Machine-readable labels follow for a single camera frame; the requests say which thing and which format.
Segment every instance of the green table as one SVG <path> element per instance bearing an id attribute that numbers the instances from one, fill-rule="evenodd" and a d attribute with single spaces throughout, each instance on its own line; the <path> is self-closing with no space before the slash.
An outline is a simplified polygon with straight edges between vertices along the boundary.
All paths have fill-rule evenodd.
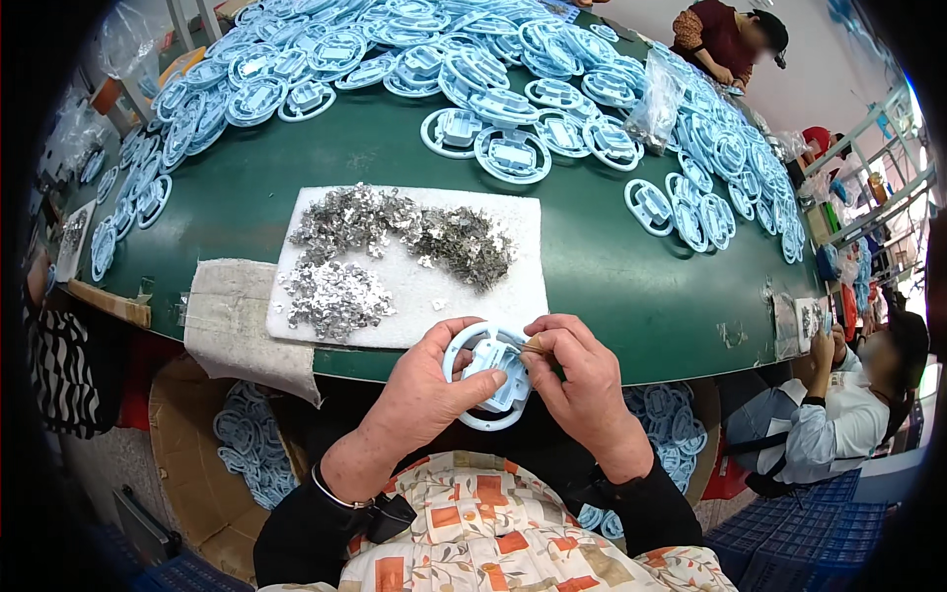
<path id="1" fill-rule="evenodd" d="M 577 23 L 597 20 L 582 13 Z M 641 60 L 648 51 L 640 40 L 621 40 L 616 48 Z M 522 92 L 532 77 L 517 67 L 509 79 L 512 90 Z M 760 296 L 767 279 L 774 290 L 793 297 L 824 295 L 811 253 L 802 264 L 787 265 L 778 237 L 739 216 L 736 237 L 723 252 L 697 254 L 676 233 L 656 238 L 645 232 L 625 207 L 624 186 L 637 177 L 664 187 L 669 172 L 680 172 L 671 152 L 647 154 L 628 173 L 609 169 L 594 156 L 557 157 L 546 179 L 514 186 L 488 175 L 476 160 L 451 160 L 424 147 L 421 122 L 448 106 L 442 95 L 402 99 L 376 84 L 340 91 L 329 111 L 310 121 L 288 124 L 272 117 L 253 128 L 229 127 L 171 175 L 174 187 L 161 218 L 118 244 L 111 269 L 96 285 L 135 297 L 142 277 L 153 277 L 152 329 L 183 339 L 175 304 L 189 290 L 198 260 L 276 262 L 300 188 L 362 181 L 538 198 L 549 308 L 577 314 L 588 324 L 615 352 L 625 384 L 773 362 L 772 313 Z M 112 146 L 103 170 L 117 160 Z M 125 172 L 96 209 L 94 224 L 115 209 Z M 716 177 L 715 192 L 727 195 Z M 94 187 L 81 189 L 68 210 L 94 196 Z M 80 264 L 85 281 L 91 281 L 88 249 Z M 320 346 L 313 371 L 384 381 L 400 355 Z"/>

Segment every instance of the hand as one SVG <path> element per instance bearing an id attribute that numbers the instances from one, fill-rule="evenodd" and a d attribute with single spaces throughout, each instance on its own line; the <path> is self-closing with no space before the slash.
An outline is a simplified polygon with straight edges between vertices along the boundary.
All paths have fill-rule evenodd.
<path id="1" fill-rule="evenodd" d="M 834 340 L 822 330 L 816 331 L 809 345 L 809 354 L 813 357 L 816 372 L 830 370 L 832 356 L 835 354 Z"/>
<path id="2" fill-rule="evenodd" d="M 322 476 L 336 497 L 353 502 L 376 495 L 402 458 L 507 381 L 506 372 L 496 369 L 459 380 L 473 359 L 468 350 L 461 350 L 454 361 L 455 382 L 448 383 L 440 369 L 451 339 L 482 321 L 476 316 L 441 321 L 398 360 L 358 428 L 335 442 L 322 459 Z"/>
<path id="3" fill-rule="evenodd" d="M 831 360 L 833 364 L 838 364 L 848 354 L 848 348 L 845 345 L 845 330 L 838 323 L 831 326 L 831 338 L 835 344 L 835 352 Z"/>
<path id="4" fill-rule="evenodd" d="M 571 314 L 541 316 L 524 331 L 563 367 L 564 383 L 542 355 L 520 356 L 533 387 L 565 433 L 592 453 L 609 481 L 621 484 L 647 475 L 654 454 L 621 397 L 615 355 Z"/>
<path id="5" fill-rule="evenodd" d="M 715 63 L 712 66 L 709 66 L 708 69 L 710 70 L 710 74 L 712 74 L 713 77 L 717 79 L 717 82 L 719 82 L 720 84 L 723 84 L 723 85 L 733 84 L 733 73 L 730 72 L 729 68 L 724 68 L 718 63 Z"/>

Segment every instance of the white cloth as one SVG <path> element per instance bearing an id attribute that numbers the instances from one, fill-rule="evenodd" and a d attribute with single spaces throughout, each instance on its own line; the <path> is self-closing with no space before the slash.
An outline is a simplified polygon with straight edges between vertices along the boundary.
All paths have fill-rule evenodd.
<path id="1" fill-rule="evenodd" d="M 814 483 L 857 469 L 871 458 L 887 430 L 889 410 L 868 389 L 870 382 L 851 350 L 830 375 L 826 406 L 803 405 L 806 387 L 799 379 L 780 390 L 800 407 L 791 419 L 773 419 L 767 436 L 789 432 L 785 445 L 759 453 L 757 472 L 765 475 L 786 454 L 786 467 L 774 480 Z"/>

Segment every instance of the woman's right hand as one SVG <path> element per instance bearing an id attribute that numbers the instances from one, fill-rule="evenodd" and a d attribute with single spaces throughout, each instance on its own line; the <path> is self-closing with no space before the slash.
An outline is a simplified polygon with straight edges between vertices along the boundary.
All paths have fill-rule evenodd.
<path id="1" fill-rule="evenodd" d="M 533 387 L 565 433 L 592 453 L 609 481 L 620 484 L 646 476 L 654 454 L 641 423 L 621 396 L 615 355 L 571 314 L 541 316 L 524 332 L 563 367 L 565 382 L 542 355 L 520 356 Z"/>

